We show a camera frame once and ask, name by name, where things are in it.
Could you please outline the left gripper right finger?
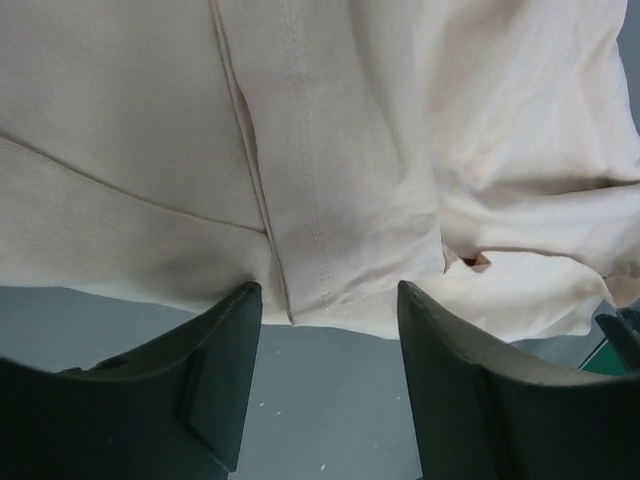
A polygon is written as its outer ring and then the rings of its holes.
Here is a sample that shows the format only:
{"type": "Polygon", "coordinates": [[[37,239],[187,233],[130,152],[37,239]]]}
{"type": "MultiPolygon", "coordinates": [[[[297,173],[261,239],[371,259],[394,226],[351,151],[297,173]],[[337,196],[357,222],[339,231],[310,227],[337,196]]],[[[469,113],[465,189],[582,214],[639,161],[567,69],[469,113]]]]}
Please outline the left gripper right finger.
{"type": "Polygon", "coordinates": [[[559,366],[460,319],[410,282],[397,319],[426,479],[635,479],[639,372],[559,366]]]}

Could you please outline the beige t-shirt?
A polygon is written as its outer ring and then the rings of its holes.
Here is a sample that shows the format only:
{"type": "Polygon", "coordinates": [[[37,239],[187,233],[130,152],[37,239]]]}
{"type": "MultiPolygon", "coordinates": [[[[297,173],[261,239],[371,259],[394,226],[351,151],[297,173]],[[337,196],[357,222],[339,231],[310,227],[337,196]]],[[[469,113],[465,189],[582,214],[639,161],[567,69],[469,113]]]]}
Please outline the beige t-shirt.
{"type": "Polygon", "coordinates": [[[639,297],[623,1],[5,1],[1,282],[507,342],[639,297]]]}

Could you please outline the green t-shirt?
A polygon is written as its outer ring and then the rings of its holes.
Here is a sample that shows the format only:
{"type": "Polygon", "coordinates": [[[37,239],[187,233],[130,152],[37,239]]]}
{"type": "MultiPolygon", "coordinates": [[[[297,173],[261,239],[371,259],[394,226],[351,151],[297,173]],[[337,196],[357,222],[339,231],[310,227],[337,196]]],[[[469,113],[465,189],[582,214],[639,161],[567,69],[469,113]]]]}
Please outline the green t-shirt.
{"type": "Polygon", "coordinates": [[[580,365],[580,369],[610,376],[622,376],[628,372],[608,340],[603,339],[580,365]]]}

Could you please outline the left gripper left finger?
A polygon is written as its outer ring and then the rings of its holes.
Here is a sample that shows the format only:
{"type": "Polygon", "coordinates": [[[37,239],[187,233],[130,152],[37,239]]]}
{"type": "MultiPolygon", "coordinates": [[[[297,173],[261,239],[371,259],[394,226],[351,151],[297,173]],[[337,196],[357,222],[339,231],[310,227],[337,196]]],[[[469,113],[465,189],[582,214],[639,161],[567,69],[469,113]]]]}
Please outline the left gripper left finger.
{"type": "Polygon", "coordinates": [[[5,479],[226,479],[237,470],[261,332],[248,282],[95,367],[1,362],[5,479]]]}

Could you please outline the teal plastic basket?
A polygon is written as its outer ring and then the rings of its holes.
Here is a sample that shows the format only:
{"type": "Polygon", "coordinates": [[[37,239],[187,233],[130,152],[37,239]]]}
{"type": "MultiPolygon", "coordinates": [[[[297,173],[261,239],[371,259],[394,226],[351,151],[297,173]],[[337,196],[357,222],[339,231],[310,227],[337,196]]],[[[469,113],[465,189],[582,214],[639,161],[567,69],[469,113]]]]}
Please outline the teal plastic basket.
{"type": "Polygon", "coordinates": [[[640,362],[639,321],[639,311],[632,308],[596,317],[598,326],[625,368],[634,373],[639,372],[640,362]]]}

